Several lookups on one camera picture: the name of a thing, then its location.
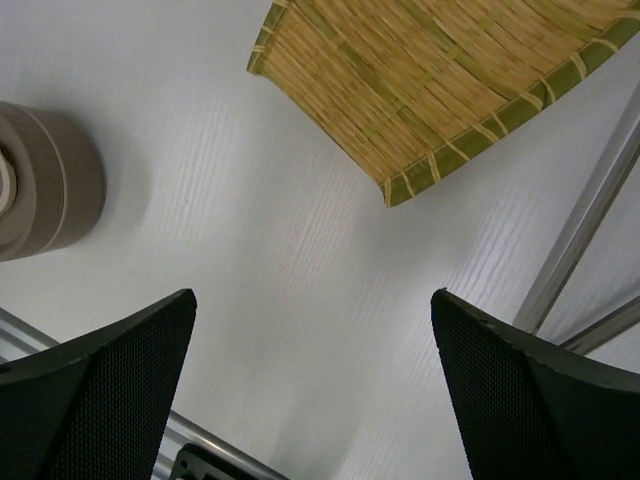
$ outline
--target bamboo mat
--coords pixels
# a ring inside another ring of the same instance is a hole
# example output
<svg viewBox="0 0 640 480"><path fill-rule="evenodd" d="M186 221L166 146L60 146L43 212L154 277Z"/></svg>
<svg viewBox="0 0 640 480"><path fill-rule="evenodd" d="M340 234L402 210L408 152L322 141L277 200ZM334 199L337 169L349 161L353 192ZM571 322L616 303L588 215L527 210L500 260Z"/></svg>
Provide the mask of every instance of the bamboo mat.
<svg viewBox="0 0 640 480"><path fill-rule="evenodd" d="M640 0L276 0L248 70L394 206L556 102L640 31Z"/></svg>

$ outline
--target white table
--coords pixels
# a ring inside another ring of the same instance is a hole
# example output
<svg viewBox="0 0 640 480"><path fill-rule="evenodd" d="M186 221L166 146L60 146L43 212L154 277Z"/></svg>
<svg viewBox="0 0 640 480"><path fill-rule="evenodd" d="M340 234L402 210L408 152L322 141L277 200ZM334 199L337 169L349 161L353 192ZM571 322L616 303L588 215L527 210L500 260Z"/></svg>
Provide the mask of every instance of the white table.
<svg viewBox="0 0 640 480"><path fill-rule="evenodd" d="M513 317L640 78L640 37L386 210L304 113L244 71L269 4L0 4L0 98L77 117L109 181L89 237L0 265L0 305L64 341L192 287L175 410L293 479L468 478L430 296L447 286ZM545 338L637 295L639 183L636 171ZM596 357L640 371L621 342Z"/></svg>

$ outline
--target metal rod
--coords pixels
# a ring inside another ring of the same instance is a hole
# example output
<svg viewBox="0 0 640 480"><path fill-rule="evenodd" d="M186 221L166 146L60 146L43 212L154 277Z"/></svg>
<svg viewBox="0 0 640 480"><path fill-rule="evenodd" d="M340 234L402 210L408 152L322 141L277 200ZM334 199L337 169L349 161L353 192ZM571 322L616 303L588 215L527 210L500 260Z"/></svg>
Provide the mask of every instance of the metal rod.
<svg viewBox="0 0 640 480"><path fill-rule="evenodd" d="M0 308L0 354L7 361L17 360L56 345L58 342L53 338ZM286 477L173 410L169 414L153 470L155 478L169 479L173 459L187 443L194 443L210 450L243 472L250 473L261 480L287 480Z"/></svg>
<svg viewBox="0 0 640 480"><path fill-rule="evenodd" d="M513 326L534 335L546 320L640 156L640 84L533 282Z"/></svg>
<svg viewBox="0 0 640 480"><path fill-rule="evenodd" d="M560 346L571 352L587 355L638 323L640 323L640 296L562 342Z"/></svg>

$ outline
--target black textured pad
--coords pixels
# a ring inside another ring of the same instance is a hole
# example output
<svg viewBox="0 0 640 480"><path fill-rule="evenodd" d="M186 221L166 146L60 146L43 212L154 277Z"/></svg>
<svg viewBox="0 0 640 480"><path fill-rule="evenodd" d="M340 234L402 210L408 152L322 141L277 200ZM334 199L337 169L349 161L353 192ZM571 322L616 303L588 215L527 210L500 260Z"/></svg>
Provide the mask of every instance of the black textured pad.
<svg viewBox="0 0 640 480"><path fill-rule="evenodd" d="M191 291L3 365L0 478L151 477L195 320Z"/></svg>
<svg viewBox="0 0 640 480"><path fill-rule="evenodd" d="M640 376L446 291L433 296L432 321L474 479L638 478Z"/></svg>

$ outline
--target brown cylindrical container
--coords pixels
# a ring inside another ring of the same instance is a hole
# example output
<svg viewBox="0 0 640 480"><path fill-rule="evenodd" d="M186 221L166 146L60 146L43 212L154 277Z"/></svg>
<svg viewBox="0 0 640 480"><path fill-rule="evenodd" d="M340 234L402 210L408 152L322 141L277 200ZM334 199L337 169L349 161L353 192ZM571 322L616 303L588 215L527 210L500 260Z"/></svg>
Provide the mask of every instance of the brown cylindrical container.
<svg viewBox="0 0 640 480"><path fill-rule="evenodd" d="M0 261L76 242L105 194L98 152L73 120L0 102Z"/></svg>

